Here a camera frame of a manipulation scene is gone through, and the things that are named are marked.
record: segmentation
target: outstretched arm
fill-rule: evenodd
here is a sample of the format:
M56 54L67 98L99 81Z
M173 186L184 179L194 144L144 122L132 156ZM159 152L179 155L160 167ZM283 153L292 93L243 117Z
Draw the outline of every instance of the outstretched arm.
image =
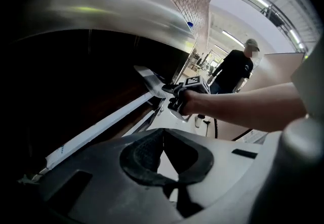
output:
M198 113L251 129L283 130L294 119L305 116L305 107L292 83L225 95L186 91L182 113Z

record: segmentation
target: equipment on table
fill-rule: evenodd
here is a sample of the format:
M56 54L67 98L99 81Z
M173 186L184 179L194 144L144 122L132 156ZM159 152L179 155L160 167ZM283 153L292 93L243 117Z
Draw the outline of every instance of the equipment on table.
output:
M184 121L188 121L191 117L191 115L189 115L187 118L184 118L181 115L181 110L185 105L183 97L184 91L193 90L201 94L211 93L209 86L202 76L189 77L183 83L179 84L166 84L162 87L162 90L174 95L174 98L170 98L168 108L170 109L172 114Z

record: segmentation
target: man in black shirt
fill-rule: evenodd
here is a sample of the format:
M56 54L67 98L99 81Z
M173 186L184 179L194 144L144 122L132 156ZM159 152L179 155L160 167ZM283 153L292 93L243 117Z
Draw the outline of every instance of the man in black shirt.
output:
M257 58L260 49L254 39L248 39L244 47L243 52L238 50L231 51L207 80L209 84L213 81L214 77L217 76L210 86L211 94L234 93L240 88L245 78L250 78L253 69L251 58ZM200 114L196 116L196 127L200 126L201 120L199 119L204 118L205 117Z

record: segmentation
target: black t-shirt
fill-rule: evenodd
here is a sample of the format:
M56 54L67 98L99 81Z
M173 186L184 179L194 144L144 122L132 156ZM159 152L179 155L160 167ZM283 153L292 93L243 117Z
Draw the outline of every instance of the black t-shirt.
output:
M250 77L253 62L242 51L233 50L227 55L219 67L221 67L222 71L216 77L216 83L221 89L232 92L242 77Z

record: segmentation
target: metal panel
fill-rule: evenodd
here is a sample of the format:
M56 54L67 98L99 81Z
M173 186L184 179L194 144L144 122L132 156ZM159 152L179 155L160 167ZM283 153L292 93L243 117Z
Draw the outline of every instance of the metal panel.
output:
M51 31L102 29L147 37L188 53L195 44L172 0L27 0L19 12L21 20L11 25L9 41Z

